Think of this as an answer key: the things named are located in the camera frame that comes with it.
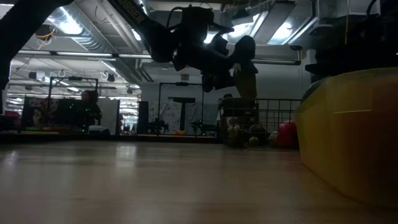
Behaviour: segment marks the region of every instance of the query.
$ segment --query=metal frame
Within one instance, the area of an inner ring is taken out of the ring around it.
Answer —
[[[201,84],[197,84],[197,83],[185,83],[182,82],[184,85],[186,86],[190,86],[190,85],[198,85],[201,86]],[[162,96],[162,85],[175,85],[175,86],[179,86],[179,83],[159,83],[159,97],[158,97],[158,102],[157,102],[157,119],[160,120],[160,98]],[[205,104],[205,92],[203,91],[203,89],[201,90],[201,120],[203,122],[203,107]]]
[[[54,80],[54,79],[58,79],[59,80],[59,82],[61,82],[62,80],[64,80],[64,79],[69,79],[69,80],[74,80],[73,78],[71,78],[71,77],[50,77],[50,86],[49,86],[49,97],[48,97],[48,99],[49,99],[49,102],[47,103],[47,114],[49,114],[49,112],[50,112],[50,100],[51,100],[51,92],[52,92],[52,88],[53,88],[53,86],[52,86],[52,81]],[[83,77],[76,77],[76,79],[75,79],[76,81],[81,81],[81,80],[94,80],[95,81],[95,91],[98,91],[98,79],[97,78],[83,78]],[[49,116],[47,116],[47,123],[49,123],[50,122],[50,118],[49,118]]]
[[[240,98],[233,98],[232,100],[242,100]],[[250,126],[253,124],[260,124],[262,127],[265,129],[264,135],[268,136],[268,134],[272,133],[272,128],[269,129],[269,126],[274,128],[275,130],[278,130],[279,124],[283,123],[286,119],[292,120],[292,115],[294,113],[294,107],[292,106],[293,102],[300,104],[301,100],[295,100],[295,99],[266,99],[266,98],[258,98],[258,99],[253,99],[254,101],[254,106],[257,108],[246,108],[246,100],[244,101],[244,108],[235,108],[234,106],[234,101],[232,107],[222,107],[221,102],[218,104],[219,108],[219,114],[220,114],[220,121],[222,122],[221,124],[221,132],[223,133],[223,142],[227,145],[229,145],[228,141],[228,123],[226,122],[226,117],[221,114],[221,110],[232,110],[232,118],[237,119],[235,121],[238,123],[241,127],[241,129],[244,129],[247,134],[254,134],[250,132]],[[267,104],[266,108],[260,109],[259,105],[260,102],[264,102]],[[273,109],[270,109],[270,102],[274,102],[275,105]],[[282,102],[286,102],[286,106],[281,106]],[[239,114],[243,114],[243,116],[239,115],[236,116],[235,112],[239,112]],[[252,121],[248,123],[247,118],[254,118]]]

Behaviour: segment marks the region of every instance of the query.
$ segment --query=hardwood floor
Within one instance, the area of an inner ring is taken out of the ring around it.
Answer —
[[[129,142],[0,152],[0,223],[397,223],[342,197],[297,152]]]

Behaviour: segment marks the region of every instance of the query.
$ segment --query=yellow bin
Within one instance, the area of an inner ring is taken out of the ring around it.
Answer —
[[[329,78],[296,123],[307,167],[347,197],[398,205],[398,68]]]

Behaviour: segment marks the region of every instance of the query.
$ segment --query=ceiling light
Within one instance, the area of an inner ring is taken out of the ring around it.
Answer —
[[[114,68],[114,67],[108,65],[108,63],[106,63],[106,62],[103,62],[103,61],[101,61],[101,62],[102,62],[104,65],[106,65],[110,70],[116,72],[116,68]]]
[[[139,54],[119,54],[121,58],[140,58],[140,59],[152,59],[150,55],[139,55]]]
[[[52,16],[49,16],[48,20],[66,34],[81,34],[83,32],[83,28],[79,26],[64,7],[59,7],[59,9],[64,13],[65,20],[58,22]]]
[[[89,57],[87,60],[104,60],[104,61],[109,61],[109,62],[115,62],[116,58],[95,58],[95,57]]]
[[[68,90],[79,92],[80,90],[75,87],[68,87]]]
[[[112,54],[84,53],[84,52],[57,52],[61,56],[112,57]]]
[[[10,102],[10,103],[12,103],[12,104],[15,104],[15,105],[18,105],[18,104],[19,104],[18,102],[13,101],[13,100],[8,100],[8,99],[7,99],[7,101]]]
[[[137,97],[131,97],[131,96],[110,96],[109,99],[111,99],[111,100],[121,100],[121,99],[138,100]]]
[[[129,113],[137,113],[135,109],[122,109],[122,111],[129,112]]]
[[[50,78],[49,77],[44,77],[44,82],[50,83]]]
[[[131,31],[132,31],[132,34],[134,34],[134,37],[135,37],[137,40],[141,40],[140,35],[139,35],[134,29],[131,29]]]
[[[33,94],[33,93],[7,93],[9,96],[39,96],[48,97],[47,94]],[[71,98],[81,98],[79,95],[51,95],[51,97],[71,97]]]
[[[19,54],[32,54],[32,55],[51,55],[49,51],[44,50],[20,50]]]

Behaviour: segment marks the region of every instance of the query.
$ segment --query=ceiling duct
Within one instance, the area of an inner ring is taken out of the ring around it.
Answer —
[[[57,8],[48,18],[62,32],[78,35],[72,39],[89,52],[115,53],[116,49],[105,39],[99,30],[82,13],[75,3]],[[113,72],[120,74],[127,82],[140,84],[141,76],[124,59],[103,63]]]
[[[295,6],[296,3],[292,1],[276,1],[254,36],[256,43],[267,44],[284,24]]]

